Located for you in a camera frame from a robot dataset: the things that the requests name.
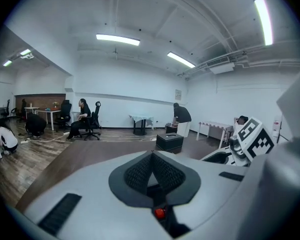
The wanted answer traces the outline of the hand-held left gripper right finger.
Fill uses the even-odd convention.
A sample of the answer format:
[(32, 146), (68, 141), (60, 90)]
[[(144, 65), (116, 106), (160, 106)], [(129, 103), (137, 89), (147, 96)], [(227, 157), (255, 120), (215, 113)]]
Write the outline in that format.
[(169, 206), (189, 203), (201, 187), (201, 178), (192, 168), (158, 152), (152, 152), (152, 173)]

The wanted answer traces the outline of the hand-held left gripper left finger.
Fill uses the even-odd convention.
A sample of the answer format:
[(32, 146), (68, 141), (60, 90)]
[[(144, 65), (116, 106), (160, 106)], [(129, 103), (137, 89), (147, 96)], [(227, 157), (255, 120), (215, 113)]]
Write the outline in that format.
[(115, 168), (109, 175), (111, 192), (125, 205), (135, 208), (152, 208), (154, 201), (147, 196), (149, 179), (153, 173), (151, 151)]

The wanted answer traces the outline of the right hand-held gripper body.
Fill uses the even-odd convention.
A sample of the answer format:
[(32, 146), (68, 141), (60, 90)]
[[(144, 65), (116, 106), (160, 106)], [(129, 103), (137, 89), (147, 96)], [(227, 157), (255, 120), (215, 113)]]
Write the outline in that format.
[(201, 160), (248, 167), (255, 157), (268, 154), (274, 146), (275, 143), (265, 125), (251, 117), (245, 124), (235, 127), (234, 134), (228, 139), (228, 146), (213, 151)]

